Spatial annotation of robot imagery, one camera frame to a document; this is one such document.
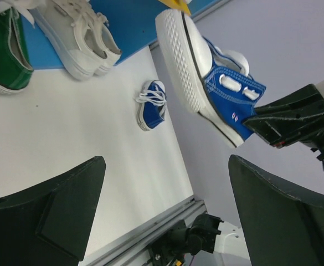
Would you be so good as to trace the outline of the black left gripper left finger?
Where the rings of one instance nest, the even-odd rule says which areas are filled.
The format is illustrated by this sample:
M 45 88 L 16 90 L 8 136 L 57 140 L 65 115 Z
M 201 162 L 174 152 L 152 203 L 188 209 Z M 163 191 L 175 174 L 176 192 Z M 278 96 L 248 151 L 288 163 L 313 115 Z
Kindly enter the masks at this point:
M 106 171 L 95 156 L 59 176 L 0 198 L 0 265 L 83 261 Z

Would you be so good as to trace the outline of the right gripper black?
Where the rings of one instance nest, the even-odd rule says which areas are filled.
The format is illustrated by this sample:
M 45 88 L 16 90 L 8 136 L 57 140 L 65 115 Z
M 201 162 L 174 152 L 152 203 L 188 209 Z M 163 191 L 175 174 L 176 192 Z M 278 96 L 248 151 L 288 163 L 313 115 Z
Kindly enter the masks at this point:
M 312 152 L 318 151 L 324 171 L 324 98 L 313 84 L 257 107 L 255 112 L 242 121 L 244 126 L 273 147 L 301 142 Z

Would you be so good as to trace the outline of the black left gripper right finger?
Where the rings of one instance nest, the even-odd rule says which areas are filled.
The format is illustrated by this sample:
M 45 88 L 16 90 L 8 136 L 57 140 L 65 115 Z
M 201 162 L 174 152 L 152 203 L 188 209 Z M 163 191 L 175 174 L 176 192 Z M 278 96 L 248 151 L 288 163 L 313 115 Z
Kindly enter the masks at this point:
M 324 265 L 324 195 L 238 155 L 228 169 L 252 265 Z

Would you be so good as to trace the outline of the blue sneaker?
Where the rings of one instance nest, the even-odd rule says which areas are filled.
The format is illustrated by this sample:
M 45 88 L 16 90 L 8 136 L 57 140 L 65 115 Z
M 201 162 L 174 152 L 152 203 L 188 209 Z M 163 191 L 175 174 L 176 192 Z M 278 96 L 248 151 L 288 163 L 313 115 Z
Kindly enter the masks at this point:
M 250 74 L 247 59 L 203 37 L 190 16 L 166 9 L 155 19 L 157 39 L 181 103 L 211 122 L 232 148 L 253 132 L 243 121 L 256 114 L 266 87 Z
M 137 124 L 143 131 L 153 130 L 164 122 L 167 97 L 163 82 L 147 81 L 135 100 L 139 104 L 136 115 Z

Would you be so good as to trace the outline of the green sneaker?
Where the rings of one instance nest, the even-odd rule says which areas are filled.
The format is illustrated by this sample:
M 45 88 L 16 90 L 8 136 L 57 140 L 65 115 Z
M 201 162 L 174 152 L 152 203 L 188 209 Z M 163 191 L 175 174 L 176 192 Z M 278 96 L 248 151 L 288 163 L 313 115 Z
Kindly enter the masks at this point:
M 16 94 L 29 84 L 33 67 L 29 62 L 22 19 L 11 6 L 0 11 L 0 94 Z

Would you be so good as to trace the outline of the white sneaker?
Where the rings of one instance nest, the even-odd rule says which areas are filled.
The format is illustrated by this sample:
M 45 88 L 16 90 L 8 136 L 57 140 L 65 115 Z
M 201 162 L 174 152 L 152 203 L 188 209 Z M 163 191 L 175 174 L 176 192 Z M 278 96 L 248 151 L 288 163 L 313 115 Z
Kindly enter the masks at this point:
M 89 1 L 78 1 L 81 14 L 88 23 L 85 41 L 94 54 L 98 56 L 100 66 L 95 74 L 105 75 L 119 60 L 122 51 L 114 41 L 108 26 L 109 21 L 105 15 L 95 12 Z
M 73 78 L 84 81 L 110 70 L 94 36 L 95 12 L 88 1 L 43 1 L 30 13 Z

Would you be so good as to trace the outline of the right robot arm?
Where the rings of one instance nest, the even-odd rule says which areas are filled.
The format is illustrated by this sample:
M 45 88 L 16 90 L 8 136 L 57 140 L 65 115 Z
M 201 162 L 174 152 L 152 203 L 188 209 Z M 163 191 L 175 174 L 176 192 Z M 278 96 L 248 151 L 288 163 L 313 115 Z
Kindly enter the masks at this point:
M 257 109 L 246 125 L 266 142 L 319 151 L 324 168 L 324 81 Z M 252 265 L 324 265 L 324 195 L 273 175 L 240 156 L 229 174 L 241 227 L 203 213 L 175 223 L 149 247 L 153 265 L 181 265 L 185 254 L 232 254 Z

